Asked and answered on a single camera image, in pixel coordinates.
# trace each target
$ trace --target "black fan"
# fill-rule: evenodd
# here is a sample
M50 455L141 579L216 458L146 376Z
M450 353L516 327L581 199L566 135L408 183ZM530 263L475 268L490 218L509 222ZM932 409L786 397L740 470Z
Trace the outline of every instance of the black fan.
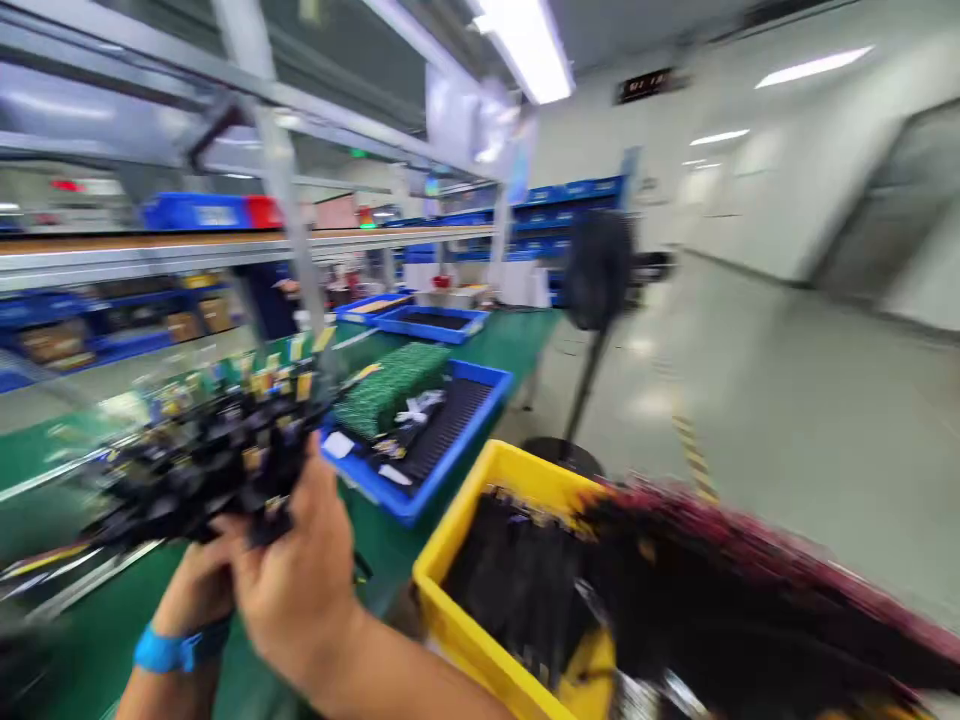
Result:
M523 449L583 475L603 475L590 453L573 442L613 321L626 306L633 257L629 219L615 210L591 210L573 230L563 289L567 314L581 330L594 333L587 365L580 377L573 412L562 438L537 437Z

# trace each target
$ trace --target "digital display sign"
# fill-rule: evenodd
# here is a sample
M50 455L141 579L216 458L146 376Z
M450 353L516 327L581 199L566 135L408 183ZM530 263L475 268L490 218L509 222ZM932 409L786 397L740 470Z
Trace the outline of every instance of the digital display sign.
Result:
M671 72L673 68L663 68L625 80L617 86L616 104L623 105L635 100L643 100L663 92L669 84Z

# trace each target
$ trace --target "person's arm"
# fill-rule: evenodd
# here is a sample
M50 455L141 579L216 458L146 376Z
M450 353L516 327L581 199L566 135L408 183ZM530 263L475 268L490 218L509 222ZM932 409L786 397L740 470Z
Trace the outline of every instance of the person's arm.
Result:
M251 549L219 518L234 594L256 651L332 720L506 720L492 695L379 622L353 591L353 532L316 437L291 501L294 528Z
M233 610L228 544L191 545L150 622L156 635L189 637ZM156 673L134 667L116 720L208 720L220 677L220 659L193 672Z

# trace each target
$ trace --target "green workbench surface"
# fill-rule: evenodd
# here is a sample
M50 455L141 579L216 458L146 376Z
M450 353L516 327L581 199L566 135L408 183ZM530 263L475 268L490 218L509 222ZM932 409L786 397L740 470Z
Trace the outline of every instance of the green workbench surface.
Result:
M453 357L512 372L512 393L515 393L536 366L558 317L556 311L493 313L482 332L453 348ZM341 323L335 342L349 340L367 330L363 326ZM338 349L339 368L345 373L355 372L411 340L402 335L374 333ZM82 377L77 376L77 381L82 383ZM96 427L97 421L82 414L70 419L102 431ZM383 615L406 586L414 560L498 419L499 412L464 452L434 502L412 529L404 528L364 497L341 486L353 522L357 550L373 568L373 578L360 588L361 598L372 612ZM57 421L0 438L0 456L5 465L0 489L48 469L44 462L48 447L45 433ZM95 500L78 492L66 486L51 486L0 506L0 527L4 527L6 538L0 543L0 556L7 551L4 546L39 551L69 541L97 512ZM7 542L14 537L16 542ZM39 703L38 718L86 720L109 716L126 683L133 647L182 552L182 547L169 545L149 553L60 618L54 667L47 681L38 688L43 699ZM253 655L242 626L235 623L224 656L215 716L239 720L295 714L292 694Z

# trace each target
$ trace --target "blue wristband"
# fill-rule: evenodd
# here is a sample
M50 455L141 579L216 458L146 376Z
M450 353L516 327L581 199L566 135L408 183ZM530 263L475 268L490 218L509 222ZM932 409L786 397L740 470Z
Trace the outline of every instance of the blue wristband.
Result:
M230 621L233 615L207 625L200 632L189 637L168 637L157 635L150 625L143 631L137 649L133 653L133 662L144 670L155 673L175 671L193 672L196 667L223 652L230 635Z

